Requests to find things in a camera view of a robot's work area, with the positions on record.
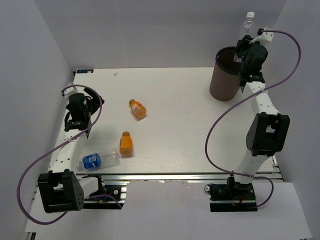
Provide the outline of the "clear plastic bottle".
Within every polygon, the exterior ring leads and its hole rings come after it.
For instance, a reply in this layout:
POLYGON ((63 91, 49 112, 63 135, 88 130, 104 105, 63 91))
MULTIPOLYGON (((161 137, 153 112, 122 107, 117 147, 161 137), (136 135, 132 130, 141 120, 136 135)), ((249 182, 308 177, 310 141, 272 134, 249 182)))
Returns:
POLYGON ((240 36, 244 37, 245 35, 250 35, 250 36, 254 36, 255 35, 255 13, 254 12, 248 12, 246 14, 246 18, 244 23, 241 25, 241 33, 240 36))

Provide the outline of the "clear bottle blue label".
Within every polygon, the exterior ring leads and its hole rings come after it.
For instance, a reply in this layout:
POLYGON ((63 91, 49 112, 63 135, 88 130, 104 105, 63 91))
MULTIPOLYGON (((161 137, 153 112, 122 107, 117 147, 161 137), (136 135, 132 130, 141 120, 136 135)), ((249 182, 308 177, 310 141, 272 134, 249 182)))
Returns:
POLYGON ((79 162, 79 170, 94 171, 114 167, 120 164, 120 154, 117 149, 100 151, 84 156, 79 162))

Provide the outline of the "orange juice bottle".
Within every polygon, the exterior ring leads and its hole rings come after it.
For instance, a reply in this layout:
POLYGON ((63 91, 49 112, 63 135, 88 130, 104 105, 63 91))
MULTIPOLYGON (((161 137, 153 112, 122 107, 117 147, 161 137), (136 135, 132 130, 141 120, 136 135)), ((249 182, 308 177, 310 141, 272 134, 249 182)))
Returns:
POLYGON ((122 157, 129 157, 133 153, 133 140, 128 131, 122 133, 119 141, 119 153, 122 157))
POLYGON ((131 99, 128 104, 132 114, 138 120, 142 120, 147 115, 147 109, 139 101, 131 99))

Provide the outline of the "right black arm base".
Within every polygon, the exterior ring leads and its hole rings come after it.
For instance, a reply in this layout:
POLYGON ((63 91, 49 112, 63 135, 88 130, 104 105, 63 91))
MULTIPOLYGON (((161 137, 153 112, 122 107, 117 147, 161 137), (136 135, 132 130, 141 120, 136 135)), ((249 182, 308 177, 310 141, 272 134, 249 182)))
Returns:
POLYGON ((256 195, 251 183, 242 184, 233 176, 225 184, 208 183, 204 192, 210 195, 212 213, 256 212, 258 210, 256 195))

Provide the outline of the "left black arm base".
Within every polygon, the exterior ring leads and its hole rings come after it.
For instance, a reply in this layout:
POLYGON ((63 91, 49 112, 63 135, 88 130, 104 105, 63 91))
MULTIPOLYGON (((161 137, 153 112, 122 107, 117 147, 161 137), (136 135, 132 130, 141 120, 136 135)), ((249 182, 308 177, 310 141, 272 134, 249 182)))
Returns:
POLYGON ((120 210, 126 199, 127 184, 113 180, 104 180, 102 175, 85 175, 84 178, 95 177, 98 190, 84 200, 86 210, 120 210))

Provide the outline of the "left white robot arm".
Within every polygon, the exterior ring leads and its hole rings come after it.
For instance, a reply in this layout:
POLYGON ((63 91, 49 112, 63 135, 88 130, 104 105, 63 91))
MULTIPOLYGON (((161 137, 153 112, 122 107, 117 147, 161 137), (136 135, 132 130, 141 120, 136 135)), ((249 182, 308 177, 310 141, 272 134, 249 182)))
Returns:
POLYGON ((37 183, 46 213, 79 211, 85 200, 92 196, 99 200, 105 196, 106 187, 100 175, 77 179, 73 167, 80 161, 81 151, 89 138, 91 116, 104 100, 93 90, 74 92, 68 96, 64 118, 64 141, 57 158, 47 173, 39 175, 37 183))

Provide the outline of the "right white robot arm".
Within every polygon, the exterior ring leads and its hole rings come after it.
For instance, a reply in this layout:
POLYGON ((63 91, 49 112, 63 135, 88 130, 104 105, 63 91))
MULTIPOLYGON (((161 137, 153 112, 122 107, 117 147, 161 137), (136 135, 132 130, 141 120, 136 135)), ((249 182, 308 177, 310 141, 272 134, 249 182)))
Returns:
POLYGON ((254 119, 246 135, 247 151, 235 173, 227 179, 225 192, 233 200, 253 192, 253 177, 267 159, 283 149, 290 125, 289 116, 274 107, 261 72, 268 56, 266 45, 273 37, 271 32, 263 32, 256 38, 245 35, 235 48, 241 59, 238 85, 243 94, 252 96, 249 102, 254 119))

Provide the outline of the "brown cylindrical bin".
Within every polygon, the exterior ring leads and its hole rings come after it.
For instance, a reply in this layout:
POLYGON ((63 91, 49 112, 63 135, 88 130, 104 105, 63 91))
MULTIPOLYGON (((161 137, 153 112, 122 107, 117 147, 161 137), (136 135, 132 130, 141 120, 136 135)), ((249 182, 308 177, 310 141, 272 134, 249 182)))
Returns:
POLYGON ((218 101, 232 100, 240 89, 238 74, 241 63, 234 61, 234 56, 235 46, 222 48, 215 56, 209 92, 218 101))

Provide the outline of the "blue table corner sticker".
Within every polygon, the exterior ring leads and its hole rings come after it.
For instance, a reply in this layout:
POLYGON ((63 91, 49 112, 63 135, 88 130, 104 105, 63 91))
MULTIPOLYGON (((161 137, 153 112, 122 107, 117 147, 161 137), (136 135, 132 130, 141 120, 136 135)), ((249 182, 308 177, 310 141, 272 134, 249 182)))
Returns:
POLYGON ((93 69, 78 69, 76 74, 92 74, 93 72, 93 69))

